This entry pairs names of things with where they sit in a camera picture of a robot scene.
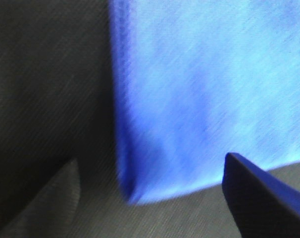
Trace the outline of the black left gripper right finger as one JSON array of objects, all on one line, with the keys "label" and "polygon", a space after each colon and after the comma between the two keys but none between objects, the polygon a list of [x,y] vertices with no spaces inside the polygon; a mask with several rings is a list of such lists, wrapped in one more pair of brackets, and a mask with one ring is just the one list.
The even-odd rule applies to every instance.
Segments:
[{"label": "black left gripper right finger", "polygon": [[222,191],[244,238],[300,238],[300,192],[238,153],[227,153]]}]

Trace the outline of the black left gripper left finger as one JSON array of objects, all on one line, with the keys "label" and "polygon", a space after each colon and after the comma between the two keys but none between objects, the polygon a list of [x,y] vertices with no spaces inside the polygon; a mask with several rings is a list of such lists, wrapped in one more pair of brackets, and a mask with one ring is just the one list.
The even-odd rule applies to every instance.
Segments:
[{"label": "black left gripper left finger", "polygon": [[65,238],[81,194],[77,160],[63,165],[0,229],[0,238]]}]

